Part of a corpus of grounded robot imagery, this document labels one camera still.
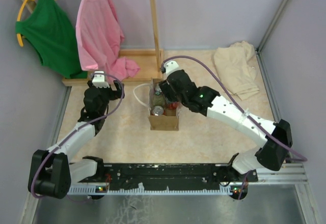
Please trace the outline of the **red coke can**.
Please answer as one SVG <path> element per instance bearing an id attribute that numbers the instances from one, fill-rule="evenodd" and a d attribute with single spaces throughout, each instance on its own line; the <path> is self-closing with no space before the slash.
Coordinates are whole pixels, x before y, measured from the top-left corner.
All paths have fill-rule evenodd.
<path id="1" fill-rule="evenodd" d="M 179 102 L 168 102 L 166 108 L 169 110 L 175 110 L 179 107 Z"/>
<path id="2" fill-rule="evenodd" d="M 152 110 L 151 110 L 151 114 L 153 116 L 162 116 L 162 115 L 164 115 L 164 113 L 165 113 L 164 108 L 162 106 L 159 106 L 159 105 L 154 106 L 152 108 Z"/>

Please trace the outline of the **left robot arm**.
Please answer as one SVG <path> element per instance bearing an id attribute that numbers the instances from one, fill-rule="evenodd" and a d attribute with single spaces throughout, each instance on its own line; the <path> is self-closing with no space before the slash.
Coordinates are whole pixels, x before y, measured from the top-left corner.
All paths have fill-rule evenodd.
<path id="1" fill-rule="evenodd" d="M 123 100 L 124 85 L 116 77 L 113 80 L 114 90 L 100 75 L 88 81 L 84 107 L 75 127 L 55 145 L 34 152 L 28 182 L 28 191 L 33 197 L 62 199 L 73 183 L 86 178 L 99 182 L 105 178 L 106 169 L 101 158 L 86 156 L 77 163 L 70 163 L 70 160 L 100 132 L 106 118 L 112 114 L 109 102 Z"/>

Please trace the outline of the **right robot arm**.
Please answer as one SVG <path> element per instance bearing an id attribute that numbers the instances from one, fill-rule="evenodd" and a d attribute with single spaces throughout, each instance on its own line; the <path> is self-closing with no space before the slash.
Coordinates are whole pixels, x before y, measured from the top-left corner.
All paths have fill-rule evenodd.
<path id="1" fill-rule="evenodd" d="M 287 121 L 273 122 L 241 112 L 218 91 L 196 86 L 184 70 L 171 73 L 158 86 L 169 101 L 180 102 L 194 113 L 221 121 L 256 143 L 255 148 L 232 156 L 227 169 L 231 180 L 239 181 L 247 172 L 256 169 L 280 170 L 292 147 L 291 128 Z"/>

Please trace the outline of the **red coke can front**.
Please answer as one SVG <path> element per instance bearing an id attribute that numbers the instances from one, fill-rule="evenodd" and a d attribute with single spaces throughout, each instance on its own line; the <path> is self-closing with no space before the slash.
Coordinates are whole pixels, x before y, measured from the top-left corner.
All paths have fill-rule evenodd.
<path id="1" fill-rule="evenodd" d="M 164 113 L 165 113 L 164 108 L 162 106 L 159 106 L 159 105 L 154 106 L 152 108 L 152 110 L 151 110 L 151 114 L 153 116 L 162 116 L 162 115 L 164 115 Z"/>

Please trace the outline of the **red coke can back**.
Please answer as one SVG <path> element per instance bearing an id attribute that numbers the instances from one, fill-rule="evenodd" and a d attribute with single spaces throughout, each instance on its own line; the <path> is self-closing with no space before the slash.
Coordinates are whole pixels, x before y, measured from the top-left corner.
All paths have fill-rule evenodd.
<path id="1" fill-rule="evenodd" d="M 179 107 L 179 102 L 168 102 L 166 108 L 169 110 L 175 110 Z"/>

